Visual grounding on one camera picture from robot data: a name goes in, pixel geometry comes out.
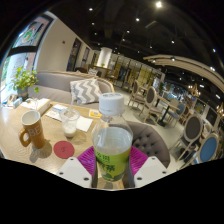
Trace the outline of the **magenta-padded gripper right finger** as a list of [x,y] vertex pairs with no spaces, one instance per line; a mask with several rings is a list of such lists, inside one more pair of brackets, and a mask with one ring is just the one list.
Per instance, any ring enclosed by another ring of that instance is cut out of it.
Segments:
[[140,188],[169,174],[156,156],[148,157],[135,147],[131,147],[128,163],[130,188]]

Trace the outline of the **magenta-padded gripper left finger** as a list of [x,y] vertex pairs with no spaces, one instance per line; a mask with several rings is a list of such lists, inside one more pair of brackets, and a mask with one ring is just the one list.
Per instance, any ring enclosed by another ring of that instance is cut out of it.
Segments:
[[96,188],[98,170],[94,148],[86,149],[78,157],[69,157],[57,176],[84,188]]

